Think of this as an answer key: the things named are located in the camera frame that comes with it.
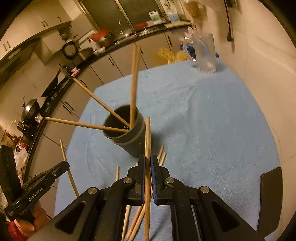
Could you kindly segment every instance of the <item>kitchen cabinet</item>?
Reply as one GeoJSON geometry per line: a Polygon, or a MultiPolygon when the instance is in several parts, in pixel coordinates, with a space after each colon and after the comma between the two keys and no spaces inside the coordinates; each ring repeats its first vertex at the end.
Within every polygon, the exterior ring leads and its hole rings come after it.
{"type": "Polygon", "coordinates": [[[174,54],[180,51],[180,44],[182,44],[182,42],[179,40],[179,38],[185,37],[184,32],[187,32],[187,28],[180,28],[165,32],[170,50],[174,54]]]}
{"type": "MultiPolygon", "coordinates": [[[[90,66],[87,67],[77,79],[91,92],[94,92],[96,88],[103,85],[102,81],[90,66]]],[[[80,118],[90,98],[89,94],[81,89],[78,84],[73,83],[63,96],[62,102],[70,111],[74,112],[74,114],[80,118]]]]}
{"type": "MultiPolygon", "coordinates": [[[[35,34],[50,27],[71,21],[58,0],[40,0],[28,5],[12,22],[0,41],[0,59],[10,50],[35,34]]],[[[54,51],[62,42],[56,33],[45,37],[46,41],[53,42],[49,49],[54,51]]]]}
{"type": "Polygon", "coordinates": [[[59,51],[66,43],[57,30],[54,30],[43,36],[42,41],[45,43],[52,54],[59,51]]]}
{"type": "Polygon", "coordinates": [[[31,35],[71,21],[58,0],[40,0],[28,5],[17,17],[31,35]]]}
{"type": "Polygon", "coordinates": [[[12,22],[0,41],[0,59],[30,37],[29,31],[23,28],[22,24],[19,24],[18,21],[12,22]]]}
{"type": "MultiPolygon", "coordinates": [[[[51,117],[68,121],[78,121],[79,119],[63,102],[57,105],[51,117]]],[[[43,134],[58,145],[60,144],[59,140],[63,139],[64,147],[67,149],[74,129],[75,126],[48,121],[43,134]]]]}
{"type": "MultiPolygon", "coordinates": [[[[122,47],[112,53],[110,56],[114,60],[118,69],[122,73],[123,76],[127,76],[131,74],[132,67],[132,57],[133,57],[133,48],[135,43],[129,44],[125,47],[122,47]]],[[[139,71],[147,69],[142,56],[139,57],[139,71]]]]}
{"type": "MultiPolygon", "coordinates": [[[[63,154],[61,147],[42,134],[33,156],[29,176],[35,177],[38,174],[51,169],[62,160],[63,154]]],[[[58,179],[55,180],[52,186],[57,187],[57,185],[58,179]]]]}
{"type": "Polygon", "coordinates": [[[123,77],[109,54],[91,64],[91,67],[104,84],[123,77]]]}
{"type": "Polygon", "coordinates": [[[166,59],[158,55],[159,49],[170,49],[164,33],[141,39],[136,42],[136,45],[141,45],[141,56],[147,68],[168,63],[166,59]]]}

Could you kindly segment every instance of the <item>glass pitcher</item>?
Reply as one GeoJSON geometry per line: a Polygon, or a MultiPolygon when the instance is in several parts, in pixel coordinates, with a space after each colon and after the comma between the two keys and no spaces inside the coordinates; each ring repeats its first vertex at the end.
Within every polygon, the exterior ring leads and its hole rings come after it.
{"type": "Polygon", "coordinates": [[[187,49],[188,44],[193,44],[198,70],[202,73],[207,74],[216,72],[216,52],[214,45],[214,36],[212,34],[199,35],[191,28],[188,29],[188,39],[183,40],[183,49],[187,58],[191,61],[194,61],[187,49]]]}

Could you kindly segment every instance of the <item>blue towel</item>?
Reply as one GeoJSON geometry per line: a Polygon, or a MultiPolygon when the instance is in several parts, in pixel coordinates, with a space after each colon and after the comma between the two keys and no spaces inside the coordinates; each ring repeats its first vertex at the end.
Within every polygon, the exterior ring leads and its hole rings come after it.
{"type": "MultiPolygon", "coordinates": [[[[192,62],[139,72],[137,107],[151,117],[153,154],[167,152],[164,167],[185,185],[206,185],[254,229],[260,208],[262,173],[280,166],[269,126],[243,81],[220,59],[217,72],[202,74],[192,62]]],[[[94,94],[115,109],[130,101],[131,76],[99,87],[94,94]]],[[[80,121],[102,125],[108,112],[95,100],[80,121]]],[[[76,127],[67,151],[79,193],[103,189],[127,175],[137,158],[102,131],[76,127]]],[[[75,199],[68,176],[59,180],[55,214],[75,199]]],[[[136,207],[132,208],[132,219],[136,207]]],[[[172,240],[169,206],[151,203],[150,240],[172,240]]],[[[144,240],[144,222],[135,240],[144,240]]]]}

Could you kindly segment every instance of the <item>chopstick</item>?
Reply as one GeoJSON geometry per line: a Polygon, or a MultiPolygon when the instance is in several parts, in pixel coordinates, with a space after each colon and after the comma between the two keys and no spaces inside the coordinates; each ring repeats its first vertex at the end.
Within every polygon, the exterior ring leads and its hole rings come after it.
{"type": "Polygon", "coordinates": [[[141,46],[138,46],[138,45],[135,45],[133,48],[133,59],[132,59],[132,68],[131,68],[132,79],[131,79],[130,129],[132,129],[135,123],[140,50],[141,50],[141,46]]]}
{"type": "Polygon", "coordinates": [[[129,220],[129,215],[131,213],[131,206],[127,205],[126,206],[126,213],[124,215],[124,222],[123,222],[123,229],[122,229],[122,236],[121,236],[121,241],[124,241],[124,237],[126,235],[126,229],[128,227],[128,220],[129,220]]]}
{"type": "MultiPolygon", "coordinates": [[[[162,145],[162,146],[160,147],[159,152],[158,152],[158,155],[157,155],[157,160],[158,160],[158,162],[160,161],[161,154],[162,154],[162,152],[163,152],[163,148],[164,148],[164,146],[162,145]]],[[[132,231],[133,231],[133,228],[134,228],[135,225],[136,225],[136,222],[137,222],[137,220],[138,220],[138,218],[139,218],[139,215],[140,215],[140,213],[141,213],[141,211],[142,211],[142,208],[143,208],[143,206],[139,206],[139,207],[137,208],[137,211],[136,211],[136,213],[135,213],[135,216],[133,217],[133,221],[132,221],[132,223],[131,223],[131,225],[130,225],[130,227],[129,227],[127,233],[126,233],[125,241],[129,240],[129,237],[131,236],[131,233],[132,233],[132,231]]]]}
{"type": "MultiPolygon", "coordinates": [[[[165,157],[166,157],[166,152],[164,152],[164,153],[161,155],[161,159],[160,159],[160,162],[159,162],[159,166],[162,166],[162,165],[163,165],[163,163],[164,163],[164,161],[165,161],[165,157]]],[[[151,185],[151,190],[150,190],[150,191],[151,191],[151,194],[150,194],[150,200],[149,200],[149,203],[150,203],[151,198],[152,198],[152,195],[153,195],[152,185],[151,185]]],[[[136,233],[137,233],[137,231],[138,231],[138,229],[139,229],[139,227],[140,227],[140,225],[141,225],[141,222],[142,222],[142,220],[143,220],[143,217],[144,217],[144,215],[145,215],[145,210],[146,210],[146,202],[145,202],[144,205],[143,205],[143,208],[142,208],[142,210],[141,210],[141,212],[140,212],[139,218],[138,218],[138,220],[136,221],[135,227],[134,227],[134,229],[132,230],[131,235],[130,235],[128,241],[132,241],[132,240],[135,238],[135,235],[136,235],[136,233]]]]}
{"type": "Polygon", "coordinates": [[[119,180],[119,166],[116,167],[116,181],[119,180]]]}
{"type": "Polygon", "coordinates": [[[150,186],[151,186],[151,171],[150,171],[150,158],[151,158],[151,126],[150,117],[146,117],[146,130],[145,130],[145,241],[149,241],[150,231],[150,186]]]}
{"type": "Polygon", "coordinates": [[[103,101],[101,101],[98,97],[96,97],[88,88],[86,88],[82,83],[80,83],[76,78],[72,78],[87,94],[89,94],[96,102],[98,102],[102,107],[104,107],[110,114],[114,115],[117,119],[119,119],[123,124],[130,128],[130,124],[121,118],[118,114],[114,112],[110,107],[108,107],[103,101]]]}
{"type": "Polygon", "coordinates": [[[71,120],[62,120],[62,119],[51,118],[51,117],[44,117],[44,120],[53,121],[53,122],[57,122],[57,123],[68,124],[68,125],[72,125],[72,126],[87,127],[87,128],[103,130],[103,131],[128,132],[128,130],[125,130],[125,129],[113,128],[113,127],[108,127],[108,126],[97,126],[97,125],[88,124],[88,123],[76,122],[76,121],[71,121],[71,120]]]}
{"type": "MultiPolygon", "coordinates": [[[[62,153],[63,153],[63,159],[64,159],[64,161],[67,161],[67,157],[66,157],[66,153],[65,153],[65,149],[64,149],[63,140],[60,139],[59,141],[61,143],[61,148],[62,148],[62,153]]],[[[68,176],[69,176],[69,179],[70,179],[72,188],[73,188],[73,190],[75,192],[75,195],[76,195],[76,197],[79,197],[79,192],[78,192],[77,187],[75,185],[75,182],[74,182],[74,179],[73,179],[73,176],[72,176],[72,173],[71,173],[70,169],[67,172],[68,172],[68,176]]]]}

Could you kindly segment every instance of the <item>kitchen counter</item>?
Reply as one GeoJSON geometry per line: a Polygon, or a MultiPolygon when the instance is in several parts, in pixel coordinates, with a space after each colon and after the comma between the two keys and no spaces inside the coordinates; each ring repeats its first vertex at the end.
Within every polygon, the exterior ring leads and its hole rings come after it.
{"type": "MultiPolygon", "coordinates": [[[[98,56],[93,55],[93,56],[89,57],[85,62],[83,62],[83,63],[81,63],[81,64],[79,64],[77,66],[78,68],[80,68],[80,71],[79,71],[79,73],[78,73],[78,75],[76,77],[78,77],[90,64],[96,62],[100,58],[104,57],[105,55],[107,55],[107,54],[109,54],[109,53],[111,53],[111,52],[113,52],[113,51],[115,51],[117,49],[120,49],[120,48],[122,48],[124,46],[127,46],[127,45],[129,45],[129,44],[131,44],[133,42],[136,42],[138,40],[141,40],[143,38],[147,38],[149,36],[153,36],[153,35],[156,35],[156,34],[159,34],[159,33],[164,33],[166,31],[173,30],[173,29],[178,29],[178,28],[183,28],[183,27],[186,27],[186,26],[191,26],[190,22],[185,22],[185,21],[182,21],[181,25],[176,26],[175,24],[176,23],[166,24],[167,27],[162,25],[161,27],[158,27],[157,30],[148,32],[148,33],[143,34],[143,35],[139,34],[139,35],[129,36],[129,37],[127,37],[127,39],[121,41],[120,43],[109,47],[108,49],[106,49],[105,52],[99,54],[98,56]]],[[[50,117],[53,114],[56,106],[61,101],[61,99],[63,98],[63,96],[65,95],[65,93],[68,91],[68,89],[70,88],[70,86],[72,84],[73,84],[73,81],[69,77],[65,77],[60,82],[60,84],[59,84],[60,89],[59,89],[58,95],[57,95],[57,97],[54,98],[54,100],[52,100],[50,103],[47,104],[47,108],[46,108],[46,110],[44,112],[45,117],[50,117]]],[[[34,138],[33,144],[32,144],[32,146],[31,146],[31,148],[29,150],[29,155],[28,155],[27,165],[26,165],[25,175],[24,175],[24,183],[28,181],[33,156],[34,156],[34,153],[36,151],[39,139],[40,139],[45,127],[46,127],[46,124],[47,124],[47,121],[43,120],[40,123],[40,125],[38,126],[38,129],[36,131],[36,137],[34,138]]]]}

